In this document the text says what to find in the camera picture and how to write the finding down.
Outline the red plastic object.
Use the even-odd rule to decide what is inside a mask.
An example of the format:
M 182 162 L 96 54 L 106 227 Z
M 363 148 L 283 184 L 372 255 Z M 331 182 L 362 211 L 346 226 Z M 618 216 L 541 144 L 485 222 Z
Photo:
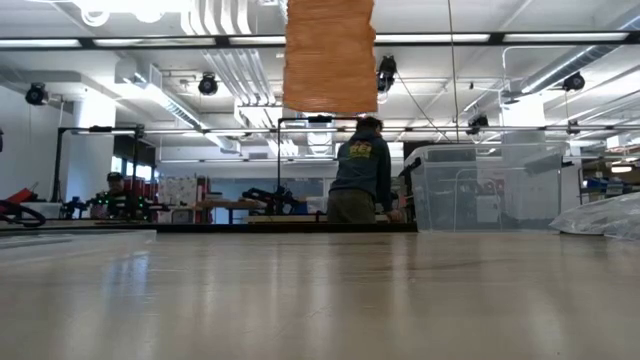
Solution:
M 38 199 L 38 194 L 35 192 L 35 189 L 38 187 L 39 183 L 35 182 L 30 187 L 25 187 L 19 190 L 17 193 L 9 196 L 7 198 L 8 202 L 13 204 L 21 204 L 25 202 L 34 202 Z

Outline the person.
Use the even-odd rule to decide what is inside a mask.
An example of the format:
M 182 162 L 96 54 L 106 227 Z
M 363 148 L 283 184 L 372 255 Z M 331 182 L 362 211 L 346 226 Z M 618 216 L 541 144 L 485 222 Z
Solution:
M 383 123 L 366 117 L 338 150 L 338 169 L 327 202 L 329 223 L 376 224 L 380 204 L 391 222 L 402 220 L 392 206 L 392 165 L 388 144 L 382 137 Z
M 92 219 L 141 219 L 139 198 L 125 188 L 124 177 L 118 172 L 107 175 L 108 189 L 90 200 Z

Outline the orange elastic bandage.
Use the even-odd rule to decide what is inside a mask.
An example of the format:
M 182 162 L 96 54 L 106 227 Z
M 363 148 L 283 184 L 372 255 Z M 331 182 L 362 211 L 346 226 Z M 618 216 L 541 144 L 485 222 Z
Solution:
M 310 113 L 378 109 L 374 0 L 288 0 L 283 104 Z

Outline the overhead black light bar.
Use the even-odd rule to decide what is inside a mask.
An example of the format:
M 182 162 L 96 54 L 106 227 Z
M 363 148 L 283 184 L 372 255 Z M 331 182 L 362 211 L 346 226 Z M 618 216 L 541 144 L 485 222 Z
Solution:
M 580 32 L 380 33 L 381 47 L 640 45 L 640 30 Z M 284 35 L 0 38 L 0 51 L 283 48 Z

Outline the storage shelf with blue bins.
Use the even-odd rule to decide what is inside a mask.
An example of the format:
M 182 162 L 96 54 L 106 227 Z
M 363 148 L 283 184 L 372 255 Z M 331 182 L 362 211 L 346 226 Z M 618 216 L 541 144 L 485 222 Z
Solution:
M 593 202 L 640 192 L 640 161 L 592 160 L 581 169 L 581 196 Z

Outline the white patterned panel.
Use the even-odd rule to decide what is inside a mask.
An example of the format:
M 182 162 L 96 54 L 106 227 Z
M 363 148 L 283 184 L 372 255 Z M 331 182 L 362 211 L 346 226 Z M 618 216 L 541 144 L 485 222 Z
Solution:
M 162 177 L 158 183 L 158 200 L 168 205 L 194 205 L 197 201 L 197 179 Z

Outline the clear plastic storage box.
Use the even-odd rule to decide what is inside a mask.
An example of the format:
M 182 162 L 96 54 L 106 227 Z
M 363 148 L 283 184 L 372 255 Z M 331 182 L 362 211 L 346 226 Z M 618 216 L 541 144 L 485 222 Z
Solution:
M 547 231 L 560 213 L 559 143 L 422 146 L 405 159 L 421 232 Z

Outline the grey round ceiling duct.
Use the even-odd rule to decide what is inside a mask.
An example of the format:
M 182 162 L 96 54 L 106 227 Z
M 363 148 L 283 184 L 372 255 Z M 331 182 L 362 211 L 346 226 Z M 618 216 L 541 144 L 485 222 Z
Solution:
M 625 15 L 619 21 L 616 31 L 623 35 L 620 40 L 576 47 L 519 83 L 514 90 L 515 96 L 543 91 L 618 49 L 632 32 L 640 31 L 640 10 L 634 10 L 631 15 Z

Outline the brown wooden table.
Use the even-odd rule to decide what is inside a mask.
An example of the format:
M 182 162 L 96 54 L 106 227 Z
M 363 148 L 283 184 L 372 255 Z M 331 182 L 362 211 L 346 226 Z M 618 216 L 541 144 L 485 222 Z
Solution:
M 203 200 L 197 202 L 194 206 L 196 211 L 202 213 L 203 220 L 209 224 L 214 225 L 233 225 L 234 224 L 234 212 L 235 211 L 252 211 L 262 209 L 263 205 L 256 201 L 231 201 L 231 200 Z M 224 209 L 227 212 L 226 222 L 223 223 L 217 214 L 219 209 Z

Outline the white ceiling pipe bundle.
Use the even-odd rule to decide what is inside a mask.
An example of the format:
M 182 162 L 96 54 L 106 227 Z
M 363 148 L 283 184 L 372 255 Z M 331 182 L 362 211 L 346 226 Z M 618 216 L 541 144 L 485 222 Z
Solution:
M 186 35 L 253 35 L 249 8 L 255 1 L 189 0 L 181 28 Z M 241 105 L 277 103 L 257 50 L 206 50 L 203 56 Z

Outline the black aluminium table frame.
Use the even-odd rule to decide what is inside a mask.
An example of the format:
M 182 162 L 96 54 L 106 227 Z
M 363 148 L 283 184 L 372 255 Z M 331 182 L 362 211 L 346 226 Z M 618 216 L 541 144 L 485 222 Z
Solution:
M 0 234 L 28 231 L 106 231 L 106 230 L 153 230 L 158 233 L 230 233 L 230 234 L 284 234 L 284 233 L 417 233 L 416 224 L 381 223 L 363 224 L 329 224 L 329 223 L 258 223 L 258 224 L 92 224 L 80 226 L 71 224 L 59 226 L 41 226 L 26 228 L 23 226 L 0 227 Z

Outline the clear plastic bag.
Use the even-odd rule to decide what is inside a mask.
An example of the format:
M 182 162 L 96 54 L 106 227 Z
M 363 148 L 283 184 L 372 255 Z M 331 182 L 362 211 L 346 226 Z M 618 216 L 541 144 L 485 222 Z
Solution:
M 566 210 L 549 226 L 567 234 L 640 241 L 640 192 Z

